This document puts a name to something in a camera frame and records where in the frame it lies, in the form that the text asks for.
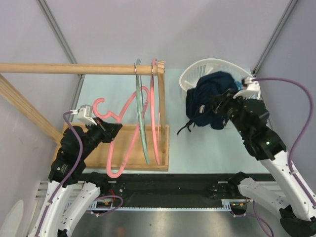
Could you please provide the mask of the navy blue shorts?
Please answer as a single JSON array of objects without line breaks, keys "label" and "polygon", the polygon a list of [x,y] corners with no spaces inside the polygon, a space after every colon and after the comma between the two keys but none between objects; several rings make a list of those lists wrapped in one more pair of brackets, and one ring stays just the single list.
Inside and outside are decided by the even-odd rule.
[{"label": "navy blue shorts", "polygon": [[238,90],[238,87],[234,78],[227,72],[218,71],[200,77],[196,87],[187,90],[185,106],[189,121],[178,130],[177,134],[184,128],[191,131],[191,125],[199,127],[210,125],[212,129],[222,130],[228,118],[214,113],[211,96],[221,95],[229,89]]}]

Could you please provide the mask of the pale green hanger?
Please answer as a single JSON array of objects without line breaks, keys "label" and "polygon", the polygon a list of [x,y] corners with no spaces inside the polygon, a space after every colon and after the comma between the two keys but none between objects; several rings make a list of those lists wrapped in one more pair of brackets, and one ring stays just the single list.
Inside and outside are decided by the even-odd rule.
[{"label": "pale green hanger", "polygon": [[137,58],[136,63],[134,64],[136,104],[137,104],[138,124],[139,124],[143,154],[145,157],[146,164],[150,164],[150,158],[149,158],[148,146],[147,146],[147,136],[146,136],[146,131],[145,131],[145,122],[144,122],[145,104],[144,104],[144,99],[143,99],[142,80],[141,80],[141,76],[138,75],[137,73],[137,66],[140,64],[141,64],[141,60]]}]

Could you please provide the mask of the light blue shorts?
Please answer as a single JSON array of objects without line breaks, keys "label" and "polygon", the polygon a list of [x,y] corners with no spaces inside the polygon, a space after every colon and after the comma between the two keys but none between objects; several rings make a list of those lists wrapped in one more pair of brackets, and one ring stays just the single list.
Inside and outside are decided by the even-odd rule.
[{"label": "light blue shorts", "polygon": [[240,81],[235,80],[235,85],[236,85],[238,91],[243,89],[243,85],[242,85],[242,83]]}]

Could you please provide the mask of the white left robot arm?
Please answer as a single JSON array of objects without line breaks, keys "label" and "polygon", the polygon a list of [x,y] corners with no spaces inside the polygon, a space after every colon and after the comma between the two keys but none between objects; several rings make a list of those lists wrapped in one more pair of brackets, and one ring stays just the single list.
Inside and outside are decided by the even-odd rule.
[{"label": "white left robot arm", "polygon": [[51,165],[47,192],[40,214],[30,230],[30,237],[70,237],[88,207],[98,197],[108,194],[108,179],[97,172],[88,175],[80,194],[69,207],[66,204],[81,174],[86,168],[85,159],[100,143],[110,143],[122,128],[120,123],[107,123],[94,118],[94,123],[80,126],[69,125],[64,130]]}]

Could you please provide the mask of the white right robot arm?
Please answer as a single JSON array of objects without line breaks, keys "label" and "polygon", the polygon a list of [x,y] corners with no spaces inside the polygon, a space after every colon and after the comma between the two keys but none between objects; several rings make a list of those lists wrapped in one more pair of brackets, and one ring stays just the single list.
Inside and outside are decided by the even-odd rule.
[{"label": "white right robot arm", "polygon": [[302,176],[291,170],[287,148],[281,138],[267,126],[269,112],[263,101],[243,98],[236,91],[210,96],[215,114],[228,117],[240,133],[248,153],[255,157],[273,176],[283,191],[282,196],[262,187],[243,172],[233,176],[228,193],[233,198],[252,199],[277,218],[292,237],[312,237],[316,234],[316,197],[308,197],[298,181]]}]

